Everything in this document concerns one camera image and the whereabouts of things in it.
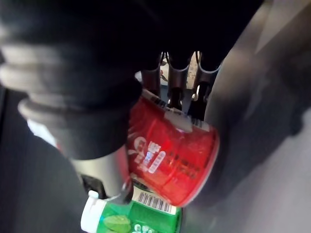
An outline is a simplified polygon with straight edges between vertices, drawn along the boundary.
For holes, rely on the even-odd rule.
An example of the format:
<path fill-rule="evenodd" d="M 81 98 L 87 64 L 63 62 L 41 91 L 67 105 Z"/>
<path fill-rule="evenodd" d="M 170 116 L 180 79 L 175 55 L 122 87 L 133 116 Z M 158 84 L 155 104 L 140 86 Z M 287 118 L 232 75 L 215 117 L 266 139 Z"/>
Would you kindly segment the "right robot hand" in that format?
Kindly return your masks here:
<path fill-rule="evenodd" d="M 182 112 L 191 57 L 209 92 L 260 0 L 3 0 L 0 82 L 43 127 L 85 190 L 126 204 L 137 178 L 183 207 L 220 138 Z"/>

